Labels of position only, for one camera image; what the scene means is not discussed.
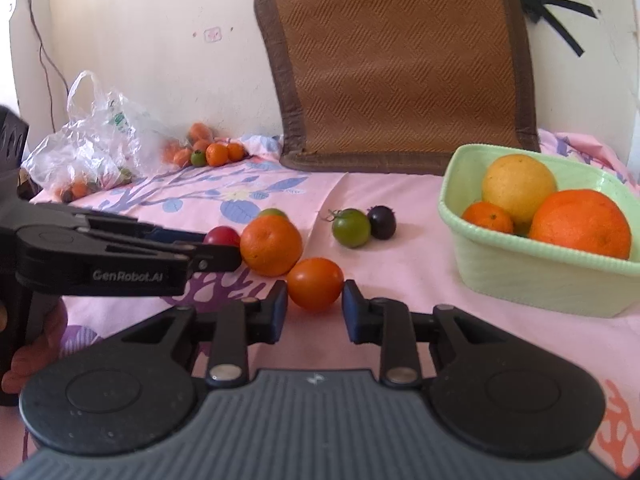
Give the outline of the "person left hand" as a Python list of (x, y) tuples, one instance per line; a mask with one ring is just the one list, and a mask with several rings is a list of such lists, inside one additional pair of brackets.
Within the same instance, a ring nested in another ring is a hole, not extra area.
[(58, 358), (67, 321), (66, 305), (60, 299), (46, 316), (42, 333), (31, 344), (15, 352), (10, 369), (1, 379), (3, 393), (19, 394), (33, 374)]

